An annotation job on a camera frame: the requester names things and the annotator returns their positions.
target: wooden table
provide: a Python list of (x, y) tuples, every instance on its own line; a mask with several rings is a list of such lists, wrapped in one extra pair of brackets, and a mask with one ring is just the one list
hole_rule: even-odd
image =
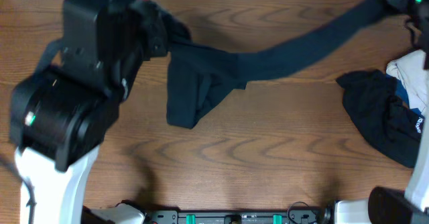
[[(0, 5), (0, 153), (13, 163), (9, 100), (45, 45), (62, 35), (63, 0)], [(156, 0), (194, 39), (254, 52), (314, 29), (362, 0)], [(363, 30), (318, 64), (291, 77), (233, 91), (192, 130), (166, 123), (168, 58), (146, 62), (118, 122), (107, 132), (86, 186), (85, 205), (123, 199), (186, 209), (286, 209), (405, 188), (411, 170), (361, 137), (343, 109), (341, 74), (385, 65), (405, 52), (396, 17)], [(0, 223), (19, 219), (19, 181), (0, 168)]]

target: black garment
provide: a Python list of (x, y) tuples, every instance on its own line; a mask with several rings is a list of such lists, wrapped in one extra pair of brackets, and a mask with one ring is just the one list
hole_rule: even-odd
[(328, 56), (361, 28), (395, 11), (385, 0), (365, 0), (329, 24), (258, 53), (232, 54), (191, 41), (171, 15), (164, 21), (171, 35), (167, 121), (193, 128), (233, 89), (250, 80), (289, 76)]
[(344, 108), (365, 140), (392, 160), (413, 168), (424, 120), (395, 95), (396, 79), (375, 70), (351, 72), (336, 81), (345, 90)]

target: white cloth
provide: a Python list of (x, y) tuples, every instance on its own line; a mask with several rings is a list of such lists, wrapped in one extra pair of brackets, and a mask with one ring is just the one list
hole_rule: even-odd
[(417, 50), (390, 62), (386, 73), (399, 79), (408, 94), (410, 109), (418, 108), (424, 115), (428, 106), (426, 79), (428, 71), (423, 70), (426, 53)]

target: folded cloth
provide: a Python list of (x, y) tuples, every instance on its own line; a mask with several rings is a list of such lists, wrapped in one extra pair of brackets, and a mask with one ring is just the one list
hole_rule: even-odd
[(424, 119), (395, 95), (397, 80), (375, 70), (350, 72), (336, 81), (345, 90), (344, 108), (365, 140), (392, 160), (413, 168)]
[(417, 50), (390, 62), (386, 73), (401, 81), (408, 94), (409, 107), (424, 115), (428, 106), (427, 70), (423, 70), (426, 53)]
[(232, 54), (195, 44), (180, 22), (163, 16), (171, 41), (167, 121), (193, 128), (233, 89), (250, 80), (289, 76), (328, 56), (360, 29), (393, 15), (385, 0), (364, 0), (306, 35), (258, 53)]

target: green light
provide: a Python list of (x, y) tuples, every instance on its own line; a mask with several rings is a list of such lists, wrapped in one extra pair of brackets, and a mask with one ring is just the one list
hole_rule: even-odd
[(32, 117), (32, 120), (29, 122), (29, 124), (30, 124), (30, 125), (31, 125), (31, 124), (33, 124), (34, 120), (36, 120), (36, 116), (33, 116), (33, 117)]

